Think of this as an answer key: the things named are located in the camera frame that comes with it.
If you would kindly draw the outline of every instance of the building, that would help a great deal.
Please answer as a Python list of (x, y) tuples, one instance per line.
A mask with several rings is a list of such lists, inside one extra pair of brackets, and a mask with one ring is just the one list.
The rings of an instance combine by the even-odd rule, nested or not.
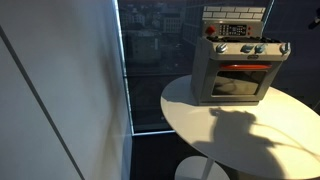
[(163, 33), (180, 33), (181, 18), (180, 13), (165, 14), (163, 17)]
[(161, 33), (156, 30), (123, 31), (123, 46), (128, 63), (154, 64), (161, 58)]
[(133, 22), (133, 15), (124, 8), (119, 8), (120, 24), (122, 28), (126, 28)]
[(142, 26), (145, 26), (146, 25), (146, 17), (145, 17), (145, 15), (143, 15), (141, 13), (134, 14), (132, 23), (139, 23)]

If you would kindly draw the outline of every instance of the dark floor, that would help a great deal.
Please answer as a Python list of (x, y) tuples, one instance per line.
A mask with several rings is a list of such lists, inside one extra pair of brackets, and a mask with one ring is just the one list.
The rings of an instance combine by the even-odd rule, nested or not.
[[(200, 155), (175, 133), (133, 137), (131, 180), (174, 180), (179, 163), (189, 156)], [(230, 180), (260, 180), (220, 166)]]

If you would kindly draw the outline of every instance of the table top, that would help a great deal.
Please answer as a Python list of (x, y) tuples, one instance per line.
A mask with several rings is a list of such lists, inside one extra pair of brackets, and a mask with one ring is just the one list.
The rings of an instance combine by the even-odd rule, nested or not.
[(191, 76), (169, 83), (161, 108), (170, 126), (208, 157), (276, 179), (320, 176), (320, 116), (272, 87), (257, 106), (196, 106)]

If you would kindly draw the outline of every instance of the glass window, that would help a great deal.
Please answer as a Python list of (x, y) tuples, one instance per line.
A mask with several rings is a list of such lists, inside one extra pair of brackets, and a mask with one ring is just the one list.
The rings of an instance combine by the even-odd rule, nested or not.
[(118, 0), (134, 132), (170, 130), (160, 96), (191, 74), (203, 6), (267, 7), (269, 0)]
[(266, 71), (219, 71), (212, 96), (255, 95)]

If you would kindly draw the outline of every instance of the window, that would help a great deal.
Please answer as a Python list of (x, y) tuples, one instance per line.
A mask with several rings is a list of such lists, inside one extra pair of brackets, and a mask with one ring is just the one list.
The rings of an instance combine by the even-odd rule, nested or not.
[(267, 7), (269, 0), (118, 0), (134, 133), (171, 130), (160, 96), (191, 74), (203, 6)]

